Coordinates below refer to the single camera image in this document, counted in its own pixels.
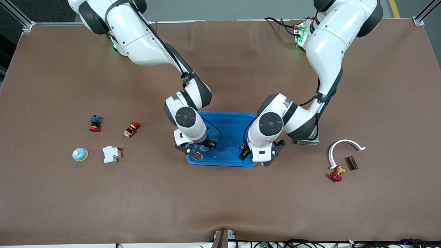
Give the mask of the grey metal bracket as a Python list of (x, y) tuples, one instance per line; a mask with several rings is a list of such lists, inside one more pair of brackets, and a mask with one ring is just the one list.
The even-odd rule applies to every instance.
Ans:
[(231, 248), (231, 242), (236, 242), (236, 232), (230, 229), (219, 229), (214, 234), (211, 248)]

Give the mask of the metal mesh power supply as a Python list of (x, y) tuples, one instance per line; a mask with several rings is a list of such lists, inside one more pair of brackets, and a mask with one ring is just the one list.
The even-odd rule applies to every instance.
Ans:
[(306, 140), (294, 141), (295, 144), (299, 145), (317, 145), (320, 142), (320, 137), (318, 133), (312, 133)]

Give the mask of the red button blue body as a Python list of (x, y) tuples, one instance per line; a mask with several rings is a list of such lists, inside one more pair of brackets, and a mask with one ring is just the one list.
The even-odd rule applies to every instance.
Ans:
[(93, 115), (90, 120), (91, 125), (89, 128), (89, 131), (100, 132), (101, 121), (102, 121), (102, 119), (99, 115)]

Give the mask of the aluminium frame profile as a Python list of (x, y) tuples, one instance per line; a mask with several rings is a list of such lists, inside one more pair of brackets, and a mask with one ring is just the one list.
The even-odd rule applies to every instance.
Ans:
[(412, 17), (414, 24), (416, 26), (424, 26), (424, 19), (440, 4), (441, 0), (432, 0), (417, 16)]
[(11, 15), (20, 25), (25, 34), (31, 32), (34, 26), (34, 21), (26, 16), (11, 0), (0, 0), (0, 7), (2, 7), (9, 15)]

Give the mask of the red orange button switch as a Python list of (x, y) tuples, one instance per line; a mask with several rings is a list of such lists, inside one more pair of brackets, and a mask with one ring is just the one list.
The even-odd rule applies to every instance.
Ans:
[(139, 123), (131, 122), (130, 126), (123, 132), (123, 135), (125, 137), (130, 138), (130, 137), (132, 137), (137, 132), (139, 127), (140, 127)]

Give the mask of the white circuit breaker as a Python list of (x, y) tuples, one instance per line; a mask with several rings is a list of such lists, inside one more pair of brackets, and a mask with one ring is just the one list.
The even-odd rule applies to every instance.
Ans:
[(122, 149), (119, 147), (114, 147), (114, 146), (106, 146), (104, 148), (102, 148), (103, 154), (104, 154), (104, 163), (105, 164), (113, 164), (118, 162), (118, 159), (120, 159), (121, 156), (121, 151)]

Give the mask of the blue plastic tray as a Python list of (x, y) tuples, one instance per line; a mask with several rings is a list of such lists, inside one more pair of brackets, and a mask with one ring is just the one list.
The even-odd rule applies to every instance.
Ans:
[(243, 161), (238, 158), (241, 154), (240, 146), (243, 144), (244, 130), (255, 118), (253, 113), (238, 112), (208, 112), (200, 111), (199, 114), (208, 127), (210, 138), (222, 138), (217, 140), (215, 150), (200, 151), (202, 160), (196, 160), (187, 156), (186, 160), (193, 165), (214, 165), (228, 167), (254, 167), (257, 163), (248, 156)]

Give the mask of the brown table cover mat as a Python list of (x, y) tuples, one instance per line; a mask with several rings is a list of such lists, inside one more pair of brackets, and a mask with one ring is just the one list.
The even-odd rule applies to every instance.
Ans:
[[(0, 245), (205, 242), (222, 228), (254, 241), (441, 240), (441, 69), (424, 27), (384, 19), (357, 38), (318, 145), (283, 136), (269, 167), (186, 162), (163, 111), (179, 76), (84, 26), (22, 35), (0, 93)], [(328, 151), (343, 139), (366, 149), (338, 144), (346, 172), (332, 182)], [(122, 157), (105, 164), (110, 145)]]

